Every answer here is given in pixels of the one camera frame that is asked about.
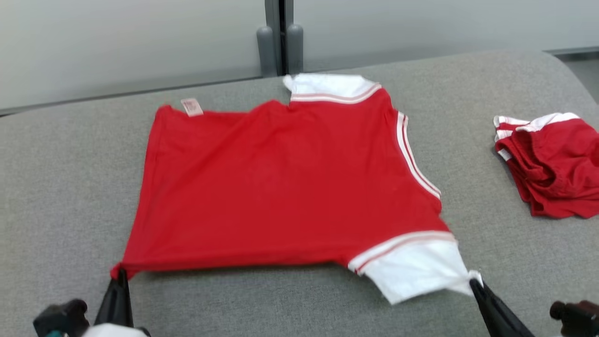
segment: gray cushion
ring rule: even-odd
[[[557,335],[554,300],[599,302],[599,218],[532,218],[493,151],[494,115],[574,112],[599,127],[591,96],[558,60],[487,52],[337,71],[380,82],[410,116],[422,172],[466,265],[538,336]],[[2,126],[2,334],[31,336],[51,303],[80,297],[93,320],[137,208],[147,136],[163,103],[203,109],[288,102],[280,79],[49,107]],[[341,266],[141,273],[136,325],[154,336],[485,336],[474,299],[441,291],[390,306]]]

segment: care label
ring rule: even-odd
[[[199,106],[198,100],[195,98],[186,98],[181,100],[181,104],[185,108],[185,112],[189,117],[203,115],[204,111]]]

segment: folded clothing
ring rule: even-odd
[[[338,263],[397,303],[471,294],[439,190],[420,172],[407,116],[361,76],[285,77],[284,105],[156,113],[123,260],[144,270]]]
[[[495,149],[533,216],[599,214],[599,134],[573,113],[494,118]]]

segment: white sleeve cuff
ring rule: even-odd
[[[473,296],[468,272],[455,241],[423,240],[394,249],[365,265],[366,274],[393,305],[433,291],[450,289]]]

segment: white wall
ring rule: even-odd
[[[260,76],[263,0],[0,0],[0,109]]]
[[[304,71],[478,50],[599,46],[599,0],[296,0]]]

